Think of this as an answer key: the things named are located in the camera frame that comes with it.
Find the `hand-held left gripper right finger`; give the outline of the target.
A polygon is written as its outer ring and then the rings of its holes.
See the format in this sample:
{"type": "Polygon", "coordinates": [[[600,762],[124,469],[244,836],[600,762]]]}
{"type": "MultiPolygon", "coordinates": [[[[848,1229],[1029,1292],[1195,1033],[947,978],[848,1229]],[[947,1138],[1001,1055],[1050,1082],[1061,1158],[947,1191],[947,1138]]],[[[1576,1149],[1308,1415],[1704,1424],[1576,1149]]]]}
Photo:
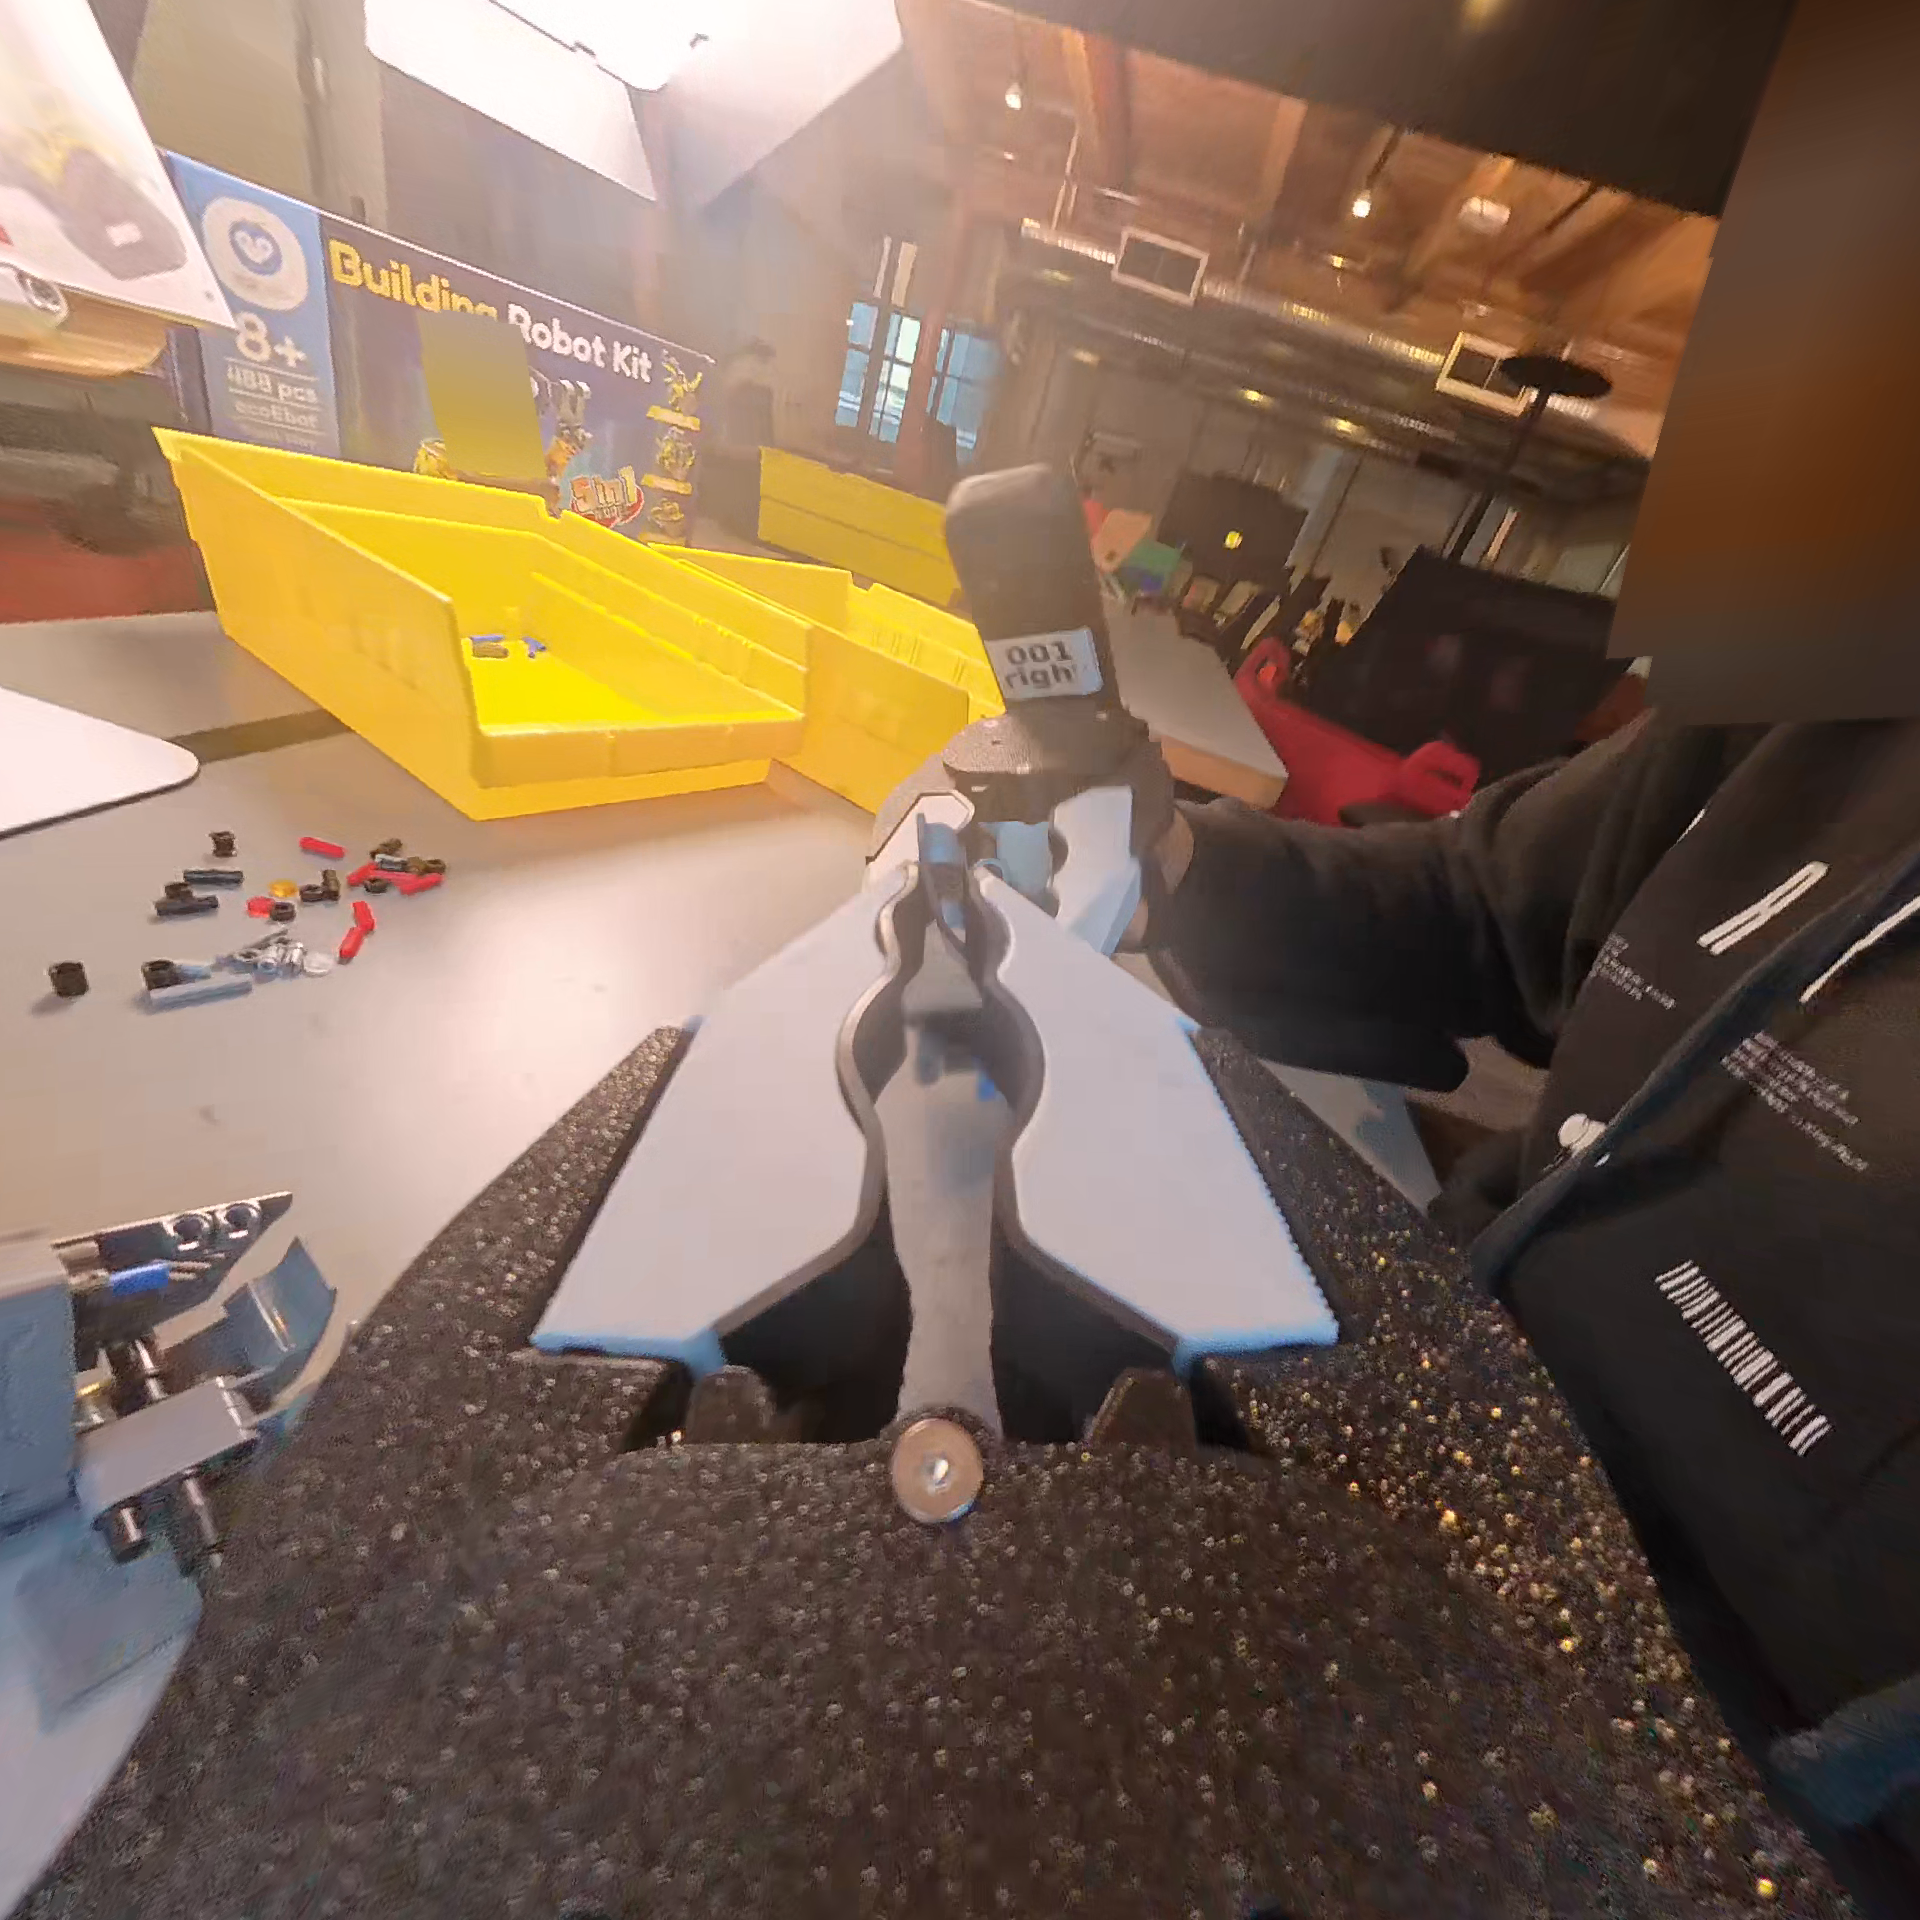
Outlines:
{"type": "Polygon", "coordinates": [[[1015,1371],[1121,1371],[1339,1342],[1195,1026],[989,875],[978,1062],[1010,1108],[994,1345],[1015,1371]]]}

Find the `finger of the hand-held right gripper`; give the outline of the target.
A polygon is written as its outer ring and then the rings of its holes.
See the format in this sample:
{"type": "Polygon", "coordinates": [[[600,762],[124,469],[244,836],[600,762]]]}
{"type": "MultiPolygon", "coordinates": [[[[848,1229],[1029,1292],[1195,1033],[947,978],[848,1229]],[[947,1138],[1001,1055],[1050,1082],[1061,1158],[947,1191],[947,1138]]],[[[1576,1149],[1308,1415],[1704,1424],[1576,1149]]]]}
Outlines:
{"type": "Polygon", "coordinates": [[[1050,810],[1050,919],[1117,958],[1142,903],[1132,786],[1088,786],[1050,810]]]}
{"type": "Polygon", "coordinates": [[[869,887],[898,892],[901,875],[925,863],[968,865],[971,800],[889,800],[869,843],[869,887]]]}

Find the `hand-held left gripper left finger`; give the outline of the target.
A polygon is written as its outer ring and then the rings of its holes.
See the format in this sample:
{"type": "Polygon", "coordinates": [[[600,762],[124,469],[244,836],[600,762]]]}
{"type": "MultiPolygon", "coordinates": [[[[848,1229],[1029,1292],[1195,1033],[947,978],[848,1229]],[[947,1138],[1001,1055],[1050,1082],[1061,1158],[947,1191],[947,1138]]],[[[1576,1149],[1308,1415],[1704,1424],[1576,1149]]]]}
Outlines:
{"type": "Polygon", "coordinates": [[[734,984],[679,1047],[533,1342],[690,1371],[901,1371],[878,1095],[903,1064],[918,867],[734,984]]]}

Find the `white booklet stand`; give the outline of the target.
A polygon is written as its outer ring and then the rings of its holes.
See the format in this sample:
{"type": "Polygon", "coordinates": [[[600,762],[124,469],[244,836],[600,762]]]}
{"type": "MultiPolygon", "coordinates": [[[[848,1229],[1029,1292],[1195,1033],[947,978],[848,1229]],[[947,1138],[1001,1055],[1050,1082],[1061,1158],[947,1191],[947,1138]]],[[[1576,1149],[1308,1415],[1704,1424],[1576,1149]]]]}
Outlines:
{"type": "MultiPolygon", "coordinates": [[[[2,265],[2,629],[196,609],[155,430],[171,323],[2,265]]],[[[2,686],[2,836],[181,790],[196,753],[2,686]]]]}

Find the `instruction booklet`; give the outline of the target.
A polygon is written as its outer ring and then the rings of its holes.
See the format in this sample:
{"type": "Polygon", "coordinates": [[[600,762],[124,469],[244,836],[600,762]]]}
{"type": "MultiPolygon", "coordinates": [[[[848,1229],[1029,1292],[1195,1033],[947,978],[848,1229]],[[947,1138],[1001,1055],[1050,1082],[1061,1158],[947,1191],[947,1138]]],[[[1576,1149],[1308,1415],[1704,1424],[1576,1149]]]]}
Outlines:
{"type": "Polygon", "coordinates": [[[2,4],[2,268],[165,323],[231,327],[87,4],[2,4]]]}

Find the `person's right forearm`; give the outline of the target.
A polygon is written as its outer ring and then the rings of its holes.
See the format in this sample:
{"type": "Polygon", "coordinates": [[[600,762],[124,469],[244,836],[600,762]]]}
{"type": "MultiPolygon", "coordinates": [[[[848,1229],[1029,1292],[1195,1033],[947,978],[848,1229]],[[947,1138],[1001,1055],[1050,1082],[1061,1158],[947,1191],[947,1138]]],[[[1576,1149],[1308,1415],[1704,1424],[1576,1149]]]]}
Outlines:
{"type": "Polygon", "coordinates": [[[1426,822],[1183,800],[1132,939],[1183,1012],[1278,1064],[1419,1092],[1462,1082],[1465,1042],[1548,1064],[1650,873],[1632,810],[1664,744],[1646,714],[1426,822]]]}

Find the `grey desk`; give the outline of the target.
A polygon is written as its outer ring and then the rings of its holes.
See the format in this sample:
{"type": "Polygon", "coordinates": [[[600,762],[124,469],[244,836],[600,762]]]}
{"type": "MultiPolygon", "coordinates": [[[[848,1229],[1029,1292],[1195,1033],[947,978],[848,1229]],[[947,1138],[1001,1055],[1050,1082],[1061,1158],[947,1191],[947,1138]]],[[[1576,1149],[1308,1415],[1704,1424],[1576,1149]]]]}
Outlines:
{"type": "Polygon", "coordinates": [[[181,790],[2,840],[2,1235],[287,1190],[338,1292],[331,1342],[654,1027],[702,1012],[860,882],[869,822],[800,777],[470,822],[210,613],[2,626],[2,686],[200,756],[181,790]],[[217,958],[241,903],[155,898],[231,830],[250,882],[299,836],[445,856],[342,974],[147,1012],[149,958],[217,958]]]}

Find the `yellow plastic bin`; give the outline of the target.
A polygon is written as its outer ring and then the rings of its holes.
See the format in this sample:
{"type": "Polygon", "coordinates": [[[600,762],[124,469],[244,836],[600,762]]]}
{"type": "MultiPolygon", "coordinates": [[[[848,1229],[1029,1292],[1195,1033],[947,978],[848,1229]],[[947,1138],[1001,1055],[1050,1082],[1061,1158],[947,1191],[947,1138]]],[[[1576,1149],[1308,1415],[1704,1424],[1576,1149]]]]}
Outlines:
{"type": "Polygon", "coordinates": [[[639,626],[800,712],[780,756],[878,814],[907,773],[1001,712],[976,629],[898,589],[816,562],[748,559],[614,534],[583,516],[552,539],[639,594],[639,626]]]}
{"type": "Polygon", "coordinates": [[[759,541],[956,609],[944,505],[795,450],[759,450],[759,541]]]}
{"type": "Polygon", "coordinates": [[[156,428],[222,629],[476,822],[752,786],[800,712],[639,626],[542,503],[156,428]],[[463,657],[473,634],[546,658],[463,657]]]}

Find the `paned window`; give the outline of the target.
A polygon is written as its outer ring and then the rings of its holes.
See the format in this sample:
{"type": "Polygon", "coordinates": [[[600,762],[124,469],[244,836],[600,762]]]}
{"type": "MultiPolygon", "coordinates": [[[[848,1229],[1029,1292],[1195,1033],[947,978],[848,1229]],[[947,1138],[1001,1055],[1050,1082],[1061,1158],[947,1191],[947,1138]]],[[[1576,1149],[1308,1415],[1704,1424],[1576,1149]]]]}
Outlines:
{"type": "Polygon", "coordinates": [[[951,430],[960,464],[976,456],[999,364],[1001,350],[989,334],[968,323],[944,327],[933,351],[928,419],[951,430]]]}
{"type": "Polygon", "coordinates": [[[898,443],[920,351],[920,321],[892,302],[851,300],[834,422],[876,443],[898,443]]]}

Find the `red chair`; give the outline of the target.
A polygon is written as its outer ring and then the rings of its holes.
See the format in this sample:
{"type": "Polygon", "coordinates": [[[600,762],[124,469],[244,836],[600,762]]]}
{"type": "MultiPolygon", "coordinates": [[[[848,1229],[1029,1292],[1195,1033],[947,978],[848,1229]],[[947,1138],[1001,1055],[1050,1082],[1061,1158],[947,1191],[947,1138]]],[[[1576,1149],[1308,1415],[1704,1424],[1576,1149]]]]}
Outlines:
{"type": "Polygon", "coordinates": [[[1394,753],[1344,731],[1291,700],[1291,666],[1291,646],[1263,637],[1234,674],[1243,706],[1283,762],[1283,790],[1271,805],[1278,818],[1364,830],[1449,818],[1473,800],[1479,782],[1473,753],[1446,738],[1394,753]]]}

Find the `blue robot kit box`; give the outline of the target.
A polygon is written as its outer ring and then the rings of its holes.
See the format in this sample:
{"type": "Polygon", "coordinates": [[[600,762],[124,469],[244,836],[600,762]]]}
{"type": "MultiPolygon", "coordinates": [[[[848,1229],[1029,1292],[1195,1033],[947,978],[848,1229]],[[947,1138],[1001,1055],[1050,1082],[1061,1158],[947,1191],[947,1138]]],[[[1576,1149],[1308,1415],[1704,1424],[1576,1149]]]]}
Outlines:
{"type": "Polygon", "coordinates": [[[559,508],[639,541],[690,539],[709,357],[201,159],[163,163],[236,317],[196,337],[217,439],[459,477],[423,337],[488,321],[516,339],[559,508]]]}

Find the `pile of small brick parts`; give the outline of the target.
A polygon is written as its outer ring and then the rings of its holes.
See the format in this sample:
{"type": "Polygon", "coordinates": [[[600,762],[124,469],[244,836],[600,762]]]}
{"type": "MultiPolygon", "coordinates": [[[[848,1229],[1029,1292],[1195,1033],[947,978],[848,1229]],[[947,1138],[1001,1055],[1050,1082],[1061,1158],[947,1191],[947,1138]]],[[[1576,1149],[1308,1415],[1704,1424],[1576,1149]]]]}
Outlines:
{"type": "Polygon", "coordinates": [[[323,978],[360,959],[380,930],[381,898],[442,892],[449,863],[411,851],[389,836],[350,865],[350,850],[299,836],[305,875],[250,882],[239,865],[239,836],[210,834],[212,863],[181,867],[149,900],[155,928],[230,930],[219,952],[149,952],[137,962],[137,1009],[147,1015],[236,1003],[257,987],[323,978]]]}

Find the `person's black hoodie torso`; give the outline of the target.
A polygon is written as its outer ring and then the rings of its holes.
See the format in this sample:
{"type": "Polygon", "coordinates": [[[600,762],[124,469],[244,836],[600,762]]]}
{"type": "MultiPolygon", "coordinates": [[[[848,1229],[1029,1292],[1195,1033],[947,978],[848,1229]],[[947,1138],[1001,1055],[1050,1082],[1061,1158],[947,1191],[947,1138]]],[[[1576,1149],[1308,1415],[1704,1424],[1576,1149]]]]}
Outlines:
{"type": "Polygon", "coordinates": [[[1769,1799],[1916,1918],[1916,720],[1616,744],[1477,1279],[1769,1799]]]}

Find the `white flat panel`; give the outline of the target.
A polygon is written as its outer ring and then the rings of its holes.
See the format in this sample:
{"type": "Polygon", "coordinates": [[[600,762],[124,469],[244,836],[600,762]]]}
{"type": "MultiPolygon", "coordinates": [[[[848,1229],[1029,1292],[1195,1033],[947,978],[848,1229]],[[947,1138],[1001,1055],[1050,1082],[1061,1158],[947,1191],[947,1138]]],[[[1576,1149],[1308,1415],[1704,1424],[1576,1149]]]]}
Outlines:
{"type": "Polygon", "coordinates": [[[366,4],[377,61],[643,202],[709,207],[901,51],[894,4],[366,4]]]}

